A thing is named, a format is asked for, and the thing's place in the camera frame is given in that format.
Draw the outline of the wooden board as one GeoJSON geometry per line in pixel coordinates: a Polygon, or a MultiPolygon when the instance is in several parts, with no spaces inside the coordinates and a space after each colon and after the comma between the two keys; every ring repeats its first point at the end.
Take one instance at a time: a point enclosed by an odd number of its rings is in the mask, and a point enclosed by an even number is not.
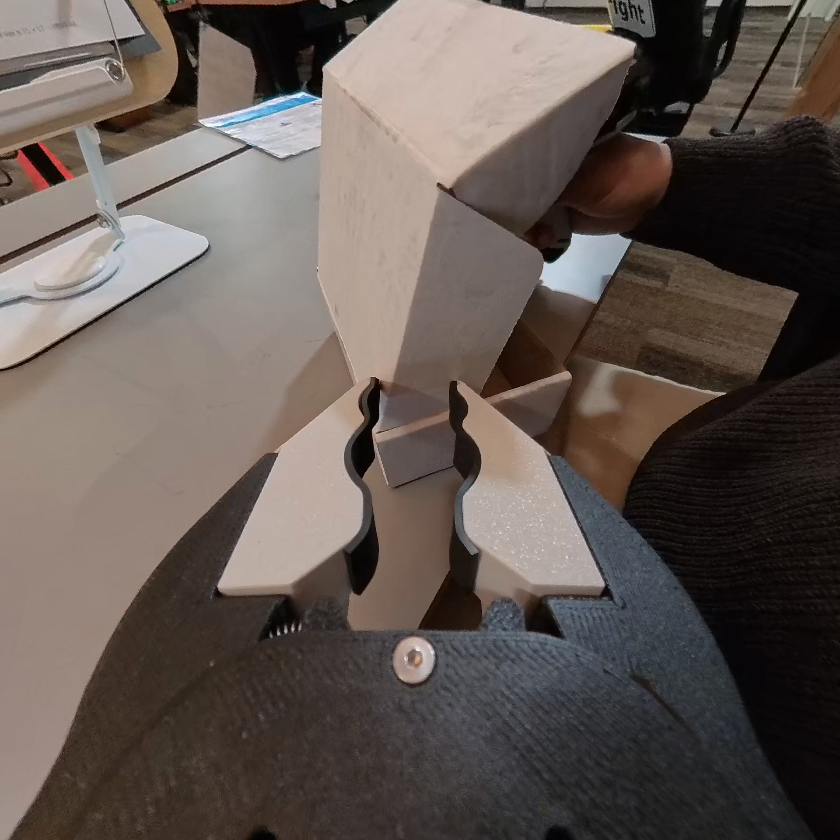
{"type": "Polygon", "coordinates": [[[162,100],[177,69],[158,2],[128,2],[144,34],[2,60],[2,153],[162,100]]]}

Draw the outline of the white document stand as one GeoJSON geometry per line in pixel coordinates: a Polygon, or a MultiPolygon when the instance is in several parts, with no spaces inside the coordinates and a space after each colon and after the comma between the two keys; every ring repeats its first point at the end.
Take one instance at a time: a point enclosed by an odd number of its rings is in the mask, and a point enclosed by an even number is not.
{"type": "MultiPolygon", "coordinates": [[[[1,93],[2,140],[33,140],[47,122],[133,91],[123,62],[101,57],[41,72],[1,93]]],[[[91,177],[97,226],[4,270],[1,368],[10,370],[81,331],[202,257],[207,238],[144,215],[121,217],[90,125],[75,128],[91,177]]]]}

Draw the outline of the grey desk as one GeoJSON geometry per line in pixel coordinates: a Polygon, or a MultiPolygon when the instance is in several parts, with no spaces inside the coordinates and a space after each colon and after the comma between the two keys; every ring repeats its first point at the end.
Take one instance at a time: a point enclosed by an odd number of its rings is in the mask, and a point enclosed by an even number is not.
{"type": "Polygon", "coordinates": [[[119,209],[209,250],[2,372],[2,838],[156,565],[351,384],[316,278],[319,164],[206,129],[109,164],[119,209]]]}

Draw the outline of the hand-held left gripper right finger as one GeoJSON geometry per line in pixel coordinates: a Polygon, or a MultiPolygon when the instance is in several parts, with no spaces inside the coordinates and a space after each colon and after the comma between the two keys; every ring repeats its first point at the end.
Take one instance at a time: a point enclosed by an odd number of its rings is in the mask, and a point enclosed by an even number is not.
{"type": "Polygon", "coordinates": [[[449,385],[455,497],[449,575],[486,614],[509,600],[596,599],[606,583],[553,468],[534,439],[467,384],[449,385]]]}

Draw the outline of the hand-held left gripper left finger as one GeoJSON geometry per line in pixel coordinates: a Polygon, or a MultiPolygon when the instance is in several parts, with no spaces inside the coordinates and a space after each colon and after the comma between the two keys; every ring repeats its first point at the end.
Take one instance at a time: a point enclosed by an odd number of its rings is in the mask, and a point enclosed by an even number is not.
{"type": "Polygon", "coordinates": [[[276,451],[217,585],[221,595],[284,595],[299,613],[331,601],[341,615],[379,556],[364,475],[375,452],[381,384],[354,385],[276,451]]]}

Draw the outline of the white cardboard mailer box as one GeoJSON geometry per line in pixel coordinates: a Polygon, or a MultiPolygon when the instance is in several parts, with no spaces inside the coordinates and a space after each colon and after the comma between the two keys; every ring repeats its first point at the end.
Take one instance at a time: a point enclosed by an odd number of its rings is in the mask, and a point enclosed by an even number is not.
{"type": "Polygon", "coordinates": [[[490,377],[543,270],[522,235],[634,52],[483,2],[402,1],[324,67],[318,280],[353,378],[381,382],[389,487],[452,465],[449,383],[490,377]]]}

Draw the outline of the black floor stand pole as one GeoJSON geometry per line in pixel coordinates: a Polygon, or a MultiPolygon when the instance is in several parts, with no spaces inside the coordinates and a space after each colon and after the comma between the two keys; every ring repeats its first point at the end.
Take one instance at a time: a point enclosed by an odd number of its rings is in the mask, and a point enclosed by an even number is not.
{"type": "Polygon", "coordinates": [[[792,4],[791,11],[789,12],[786,23],[782,28],[780,35],[777,38],[768,58],[764,62],[763,67],[759,72],[759,75],[757,76],[755,82],[752,84],[752,87],[750,88],[749,93],[745,98],[743,104],[741,105],[741,108],[738,111],[737,115],[733,118],[730,124],[723,123],[721,125],[713,126],[709,131],[709,134],[711,136],[729,137],[755,134],[755,129],[750,127],[745,122],[746,115],[750,110],[751,106],[753,105],[754,99],[757,97],[762,87],[762,84],[764,83],[766,77],[770,73],[774,62],[780,54],[782,47],[788,39],[793,27],[795,26],[795,23],[802,15],[802,12],[807,4],[807,1],[798,1],[792,4]]]}

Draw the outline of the person's right hand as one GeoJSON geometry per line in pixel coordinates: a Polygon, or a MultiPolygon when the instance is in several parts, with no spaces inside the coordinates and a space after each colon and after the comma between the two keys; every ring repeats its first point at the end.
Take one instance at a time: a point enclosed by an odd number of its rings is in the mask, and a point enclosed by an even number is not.
{"type": "Polygon", "coordinates": [[[672,172],[666,143],[615,135],[585,156],[559,199],[523,237],[544,250],[572,235],[630,234],[661,202],[672,172]]]}

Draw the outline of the person's right forearm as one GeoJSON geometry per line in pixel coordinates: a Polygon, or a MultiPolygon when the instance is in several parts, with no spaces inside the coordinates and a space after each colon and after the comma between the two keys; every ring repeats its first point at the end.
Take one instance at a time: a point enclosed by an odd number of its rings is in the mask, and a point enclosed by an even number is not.
{"type": "Polygon", "coordinates": [[[810,117],[752,137],[676,138],[658,205],[629,235],[702,259],[814,306],[804,359],[787,376],[816,369],[838,380],[839,137],[810,117]]]}

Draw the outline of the blue white printed leaflet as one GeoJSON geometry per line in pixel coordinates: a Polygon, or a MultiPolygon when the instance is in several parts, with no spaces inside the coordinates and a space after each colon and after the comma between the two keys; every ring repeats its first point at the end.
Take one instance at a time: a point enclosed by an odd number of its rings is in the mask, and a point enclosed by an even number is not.
{"type": "Polygon", "coordinates": [[[268,99],[199,125],[285,160],[321,145],[322,100],[305,91],[268,99]]]}

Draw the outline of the printed instruction sheet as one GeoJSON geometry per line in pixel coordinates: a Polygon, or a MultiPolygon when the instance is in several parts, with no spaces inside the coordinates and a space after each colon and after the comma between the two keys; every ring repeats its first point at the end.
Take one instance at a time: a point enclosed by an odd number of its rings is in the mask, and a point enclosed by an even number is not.
{"type": "Polygon", "coordinates": [[[2,60],[143,34],[125,1],[1,2],[2,60]]]}

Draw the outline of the red object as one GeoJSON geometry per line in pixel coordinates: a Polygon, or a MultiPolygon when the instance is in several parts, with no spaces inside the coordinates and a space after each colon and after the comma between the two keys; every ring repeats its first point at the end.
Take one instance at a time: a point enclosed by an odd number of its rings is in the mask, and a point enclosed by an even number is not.
{"type": "Polygon", "coordinates": [[[31,143],[17,150],[17,163],[38,192],[74,179],[62,161],[43,143],[31,143]]]}

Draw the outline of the black office chair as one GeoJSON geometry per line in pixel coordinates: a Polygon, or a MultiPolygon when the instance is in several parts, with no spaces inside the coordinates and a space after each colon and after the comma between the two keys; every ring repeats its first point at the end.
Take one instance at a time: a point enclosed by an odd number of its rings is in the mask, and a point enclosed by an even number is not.
{"type": "Polygon", "coordinates": [[[712,82],[729,67],[740,34],[745,3],[721,1],[711,22],[709,34],[700,31],[696,71],[689,88],[687,117],[702,102],[712,82]]]}

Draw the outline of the person's black knit sweater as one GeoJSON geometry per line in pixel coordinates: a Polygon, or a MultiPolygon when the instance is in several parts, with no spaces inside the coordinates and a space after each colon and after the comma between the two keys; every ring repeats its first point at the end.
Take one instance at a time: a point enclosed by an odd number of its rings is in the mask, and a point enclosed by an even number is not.
{"type": "Polygon", "coordinates": [[[666,429],[624,516],[703,615],[796,810],[838,838],[838,356],[666,429]]]}

